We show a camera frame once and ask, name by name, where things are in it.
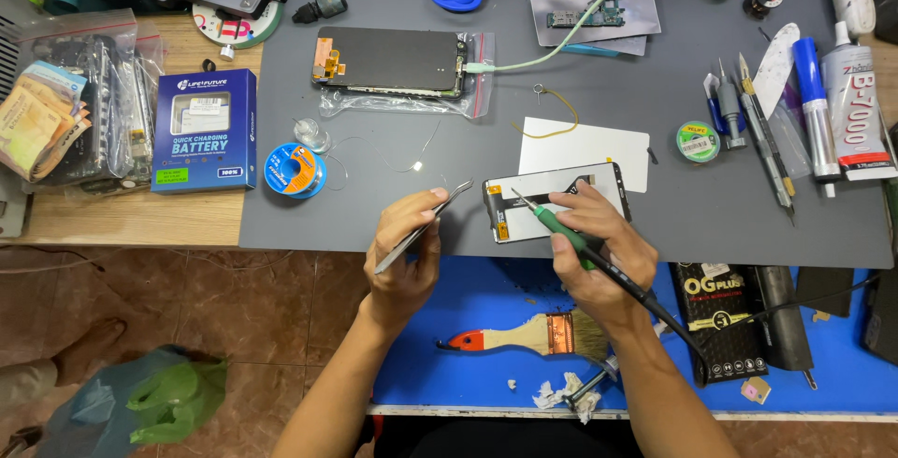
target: tiled floor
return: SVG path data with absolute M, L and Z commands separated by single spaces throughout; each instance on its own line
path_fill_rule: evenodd
M 0 365 L 52 356 L 92 321 L 119 316 L 128 331 L 94 369 L 175 342 L 227 356 L 227 396 L 183 443 L 148 446 L 138 458 L 269 456 L 287 418 L 331 359 L 367 293 L 364 256 L 332 252 L 205 252 L 78 248 L 72 254 L 0 249 Z M 47 420 L 77 390 L 0 416 L 0 442 Z M 898 425 L 724 422 L 744 456 L 898 458 Z M 370 456 L 371 449 L 360 455 Z

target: green plastic bag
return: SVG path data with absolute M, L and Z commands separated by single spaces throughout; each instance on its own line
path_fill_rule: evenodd
M 225 401 L 227 361 L 169 367 L 138 387 L 128 399 L 140 426 L 131 443 L 175 443 L 203 426 Z

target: green cable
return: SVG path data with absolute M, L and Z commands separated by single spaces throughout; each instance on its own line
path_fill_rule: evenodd
M 589 15 L 593 14 L 593 11 L 595 11 L 603 2 L 605 2 L 605 0 L 596 0 L 595 2 L 593 2 L 593 4 L 589 6 L 589 9 L 587 9 L 587 12 L 585 12 L 583 14 L 583 17 L 581 17 L 580 20 L 577 22 L 577 25 L 575 25 L 574 28 L 571 28 L 570 33 L 567 34 L 567 37 L 565 37 L 564 40 L 561 41 L 561 44 L 559 44 L 558 47 L 553 49 L 552 52 L 545 55 L 543 58 L 537 58 L 536 60 L 533 60 L 530 62 L 518 63 L 516 65 L 505 65 L 502 67 L 497 67 L 495 65 L 488 65 L 486 63 L 474 62 L 474 63 L 468 63 L 468 65 L 465 67 L 465 71 L 467 73 L 471 73 L 471 74 L 492 73 L 494 71 L 510 71 L 513 69 L 522 69 L 523 67 L 529 67 L 531 65 L 536 65 L 537 63 L 545 62 L 546 60 L 549 60 L 552 56 L 555 56 L 556 54 L 558 54 L 559 51 L 561 51 L 561 48 L 564 47 L 565 44 L 567 44 L 567 41 L 569 41 L 570 38 L 572 36 L 574 36 L 574 34 L 580 29 L 580 27 L 583 27 L 583 23 L 587 20 Z

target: hand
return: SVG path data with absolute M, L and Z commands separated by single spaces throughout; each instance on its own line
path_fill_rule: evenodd
M 368 248 L 365 275 L 371 283 L 371 293 L 359 306 L 384 330 L 402 330 L 412 314 L 424 305 L 434 291 L 440 275 L 439 220 L 434 221 L 433 208 L 449 198 L 443 188 L 417 192 L 399 199 L 381 212 L 375 240 Z M 375 274 L 381 262 L 407 235 L 418 227 L 433 223 L 419 237 L 418 259 L 407 263 L 400 256 L 380 274 Z
M 553 204 L 570 208 L 557 212 L 555 217 L 568 228 L 605 239 L 612 264 L 647 290 L 655 279 L 658 252 L 595 188 L 578 180 L 577 189 L 578 195 L 549 194 Z M 633 297 L 601 270 L 584 270 L 580 266 L 567 237 L 554 233 L 551 240 L 555 272 L 580 309 L 601 326 L 612 342 L 644 333 L 646 327 L 651 329 L 648 312 Z

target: paintbrush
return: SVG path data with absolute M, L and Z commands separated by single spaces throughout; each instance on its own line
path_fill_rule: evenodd
M 454 351 L 522 346 L 543 356 L 574 353 L 593 363 L 599 363 L 608 356 L 608 340 L 601 328 L 579 309 L 569 313 L 537 314 L 511 330 L 466 331 L 450 338 L 448 345 L 437 341 L 436 346 Z

